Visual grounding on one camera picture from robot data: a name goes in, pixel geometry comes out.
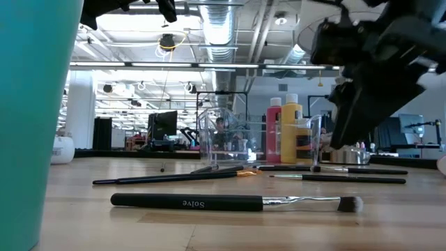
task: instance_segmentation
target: computer monitor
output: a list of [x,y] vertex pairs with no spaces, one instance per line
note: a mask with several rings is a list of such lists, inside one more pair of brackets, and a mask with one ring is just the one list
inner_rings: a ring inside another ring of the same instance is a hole
[[424,134],[424,118],[417,114],[400,114],[399,125],[401,133]]
[[164,136],[176,135],[178,112],[164,112],[151,114],[148,118],[148,131],[152,132],[152,139],[164,140]]

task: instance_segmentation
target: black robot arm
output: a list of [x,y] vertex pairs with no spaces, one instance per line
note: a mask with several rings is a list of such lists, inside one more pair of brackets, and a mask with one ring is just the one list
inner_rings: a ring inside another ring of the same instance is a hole
[[313,40],[314,64],[344,66],[347,82],[329,100],[337,106],[330,145],[336,149],[364,138],[385,118],[424,91],[417,81],[437,63],[446,71],[446,0],[363,0],[386,3],[376,21],[353,25],[342,0],[312,0],[339,6],[339,23],[324,20]]
[[[81,24],[89,26],[93,30],[98,29],[96,18],[112,10],[121,8],[129,11],[129,5],[138,0],[84,0],[82,8]],[[151,0],[143,0],[144,3],[150,3]],[[176,21],[176,11],[174,0],[156,0],[161,14],[168,22]]]

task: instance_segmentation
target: workbench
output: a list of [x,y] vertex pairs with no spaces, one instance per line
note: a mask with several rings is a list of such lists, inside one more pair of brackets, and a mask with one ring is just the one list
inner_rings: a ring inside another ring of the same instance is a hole
[[[330,183],[266,175],[93,187],[92,180],[189,173],[197,160],[78,158],[49,171],[40,243],[44,251],[446,250],[446,178],[405,169],[405,185]],[[362,213],[219,212],[118,208],[115,192],[361,196]]]

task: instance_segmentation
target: makeup brush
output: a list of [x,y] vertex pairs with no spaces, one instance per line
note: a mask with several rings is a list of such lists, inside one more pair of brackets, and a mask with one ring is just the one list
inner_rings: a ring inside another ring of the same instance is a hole
[[407,174],[405,170],[388,170],[388,169],[370,169],[370,168],[352,168],[352,167],[310,167],[312,172],[334,172],[349,174]]
[[197,169],[197,170],[192,171],[190,173],[191,174],[200,174],[200,173],[205,173],[205,172],[212,172],[212,171],[215,171],[215,170],[218,170],[218,169],[219,169],[218,165],[210,165],[210,166],[207,166],[207,167],[203,167],[203,168]]
[[437,160],[437,168],[444,176],[446,176],[446,155]]
[[295,172],[309,172],[311,165],[258,165],[252,168],[257,168],[261,171],[295,171]]
[[212,211],[362,211],[360,197],[262,197],[251,195],[173,195],[115,193],[115,206]]
[[229,167],[224,169],[218,169],[216,171],[213,171],[214,174],[222,173],[222,172],[232,172],[232,171],[242,171],[245,168],[243,166],[235,166],[235,167]]
[[276,174],[270,175],[274,178],[291,178],[301,181],[334,181],[334,182],[358,182],[358,183],[389,183],[405,184],[403,178],[374,178],[357,176],[331,176],[331,175],[311,175],[311,174]]
[[158,175],[158,176],[143,176],[131,178],[117,178],[109,180],[93,181],[93,185],[125,185],[138,183],[155,183],[155,182],[170,182],[170,181],[197,181],[213,178],[231,178],[231,177],[245,177],[261,174],[261,171],[233,171],[233,172],[218,172],[218,173],[202,173],[202,174],[172,174],[172,175]]

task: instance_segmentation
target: brush bristles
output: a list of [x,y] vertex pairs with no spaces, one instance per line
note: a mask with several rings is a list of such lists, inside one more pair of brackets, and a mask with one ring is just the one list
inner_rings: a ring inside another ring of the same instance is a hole
[[361,197],[341,197],[337,210],[341,212],[359,213],[363,208],[364,202]]
[[313,166],[313,167],[310,167],[309,170],[310,170],[311,172],[321,172],[321,167],[319,167],[319,166]]

